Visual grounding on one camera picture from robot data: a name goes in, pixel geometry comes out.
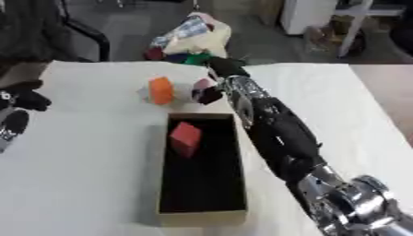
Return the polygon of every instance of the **robotic arm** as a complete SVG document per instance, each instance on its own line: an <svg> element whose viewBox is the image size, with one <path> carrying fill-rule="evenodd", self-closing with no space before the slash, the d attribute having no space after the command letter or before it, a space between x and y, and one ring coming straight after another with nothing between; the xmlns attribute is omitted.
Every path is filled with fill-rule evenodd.
<svg viewBox="0 0 413 236"><path fill-rule="evenodd" d="M367 175L344 182L292 110L231 61L215 57L209 67L270 170L324 235L413 235L413 218L399 209L384 184Z"/></svg>

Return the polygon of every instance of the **floor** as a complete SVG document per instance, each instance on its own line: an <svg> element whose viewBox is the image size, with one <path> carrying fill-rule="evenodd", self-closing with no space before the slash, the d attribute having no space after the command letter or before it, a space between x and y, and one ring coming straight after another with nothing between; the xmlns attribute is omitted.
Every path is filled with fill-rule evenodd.
<svg viewBox="0 0 413 236"><path fill-rule="evenodd" d="M170 3L124 0L71 0L74 18L104 32L111 41L113 61L141 61L151 40L182 22L192 10L192 1ZM324 54L306 53L303 39L284 34L281 27L268 27L252 13L254 0L200 0L202 10L232 27L228 51L231 57L246 59L250 65L270 63L349 63L405 64L406 57L395 51L386 33L368 32L368 48L363 55L337 59ZM74 39L79 54L97 58L92 41L79 35Z"/></svg>

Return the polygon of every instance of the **table surface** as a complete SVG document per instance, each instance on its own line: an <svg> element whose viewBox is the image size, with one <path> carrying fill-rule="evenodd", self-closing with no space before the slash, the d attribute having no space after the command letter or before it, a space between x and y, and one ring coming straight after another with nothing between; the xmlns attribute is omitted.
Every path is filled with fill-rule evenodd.
<svg viewBox="0 0 413 236"><path fill-rule="evenodd" d="M349 180L384 181L413 213L405 175L413 151L346 65L260 65L248 71L309 125L324 158ZM209 106L155 106L136 91L153 77L193 83L204 68L165 63L53 63L42 75L48 112L0 159L0 234L7 236L320 235L242 130L247 221L238 227L165 229L155 210L168 112L232 112Z"/></svg>

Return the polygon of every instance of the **black glove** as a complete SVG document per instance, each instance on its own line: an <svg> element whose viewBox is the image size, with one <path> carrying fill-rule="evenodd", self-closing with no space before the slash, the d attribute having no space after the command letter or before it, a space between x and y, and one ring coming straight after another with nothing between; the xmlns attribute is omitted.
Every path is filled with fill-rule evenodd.
<svg viewBox="0 0 413 236"><path fill-rule="evenodd" d="M9 106L45 112L52 102L33 91L43 85L41 80L22 82L0 89L0 110Z"/></svg>

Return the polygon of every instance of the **silver metal part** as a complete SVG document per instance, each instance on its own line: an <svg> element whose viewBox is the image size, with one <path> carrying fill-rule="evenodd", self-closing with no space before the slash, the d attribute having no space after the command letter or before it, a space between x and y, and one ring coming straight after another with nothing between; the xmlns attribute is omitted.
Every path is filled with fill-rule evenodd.
<svg viewBox="0 0 413 236"><path fill-rule="evenodd" d="M299 182L311 218L324 235L413 235L413 220L388 188L371 176L345 183L328 166Z"/></svg>
<svg viewBox="0 0 413 236"><path fill-rule="evenodd" d="M5 119L16 111L13 107L7 107L0 112L0 153L6 151L6 149L13 143L19 133L12 131L5 124Z"/></svg>
<svg viewBox="0 0 413 236"><path fill-rule="evenodd" d="M270 98L269 94L249 77L227 77L219 82L221 89L228 96L230 105L240 116L244 128L254 124L253 99Z"/></svg>
<svg viewBox="0 0 413 236"><path fill-rule="evenodd" d="M3 153L12 143L13 140L18 136L18 133L7 129L6 126L0 127L0 153Z"/></svg>

